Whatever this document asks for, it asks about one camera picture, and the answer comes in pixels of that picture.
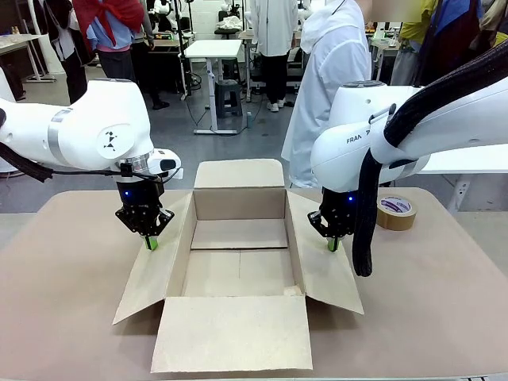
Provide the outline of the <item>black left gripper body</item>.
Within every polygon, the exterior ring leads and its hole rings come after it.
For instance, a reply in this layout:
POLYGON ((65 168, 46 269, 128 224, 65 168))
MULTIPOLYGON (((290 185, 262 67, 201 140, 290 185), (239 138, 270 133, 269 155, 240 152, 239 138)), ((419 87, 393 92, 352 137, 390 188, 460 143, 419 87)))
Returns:
POLYGON ((117 182, 122 202, 122 210, 129 216, 156 216, 162 204, 160 196, 164 192, 160 180, 142 179, 135 182, 117 182))

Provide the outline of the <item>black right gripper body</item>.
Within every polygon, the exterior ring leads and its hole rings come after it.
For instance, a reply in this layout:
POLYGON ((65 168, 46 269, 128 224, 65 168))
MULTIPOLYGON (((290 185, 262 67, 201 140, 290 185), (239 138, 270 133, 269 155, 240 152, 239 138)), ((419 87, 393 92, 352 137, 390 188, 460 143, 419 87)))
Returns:
POLYGON ((320 212, 328 224, 353 224, 356 219, 356 191, 323 189, 320 212))

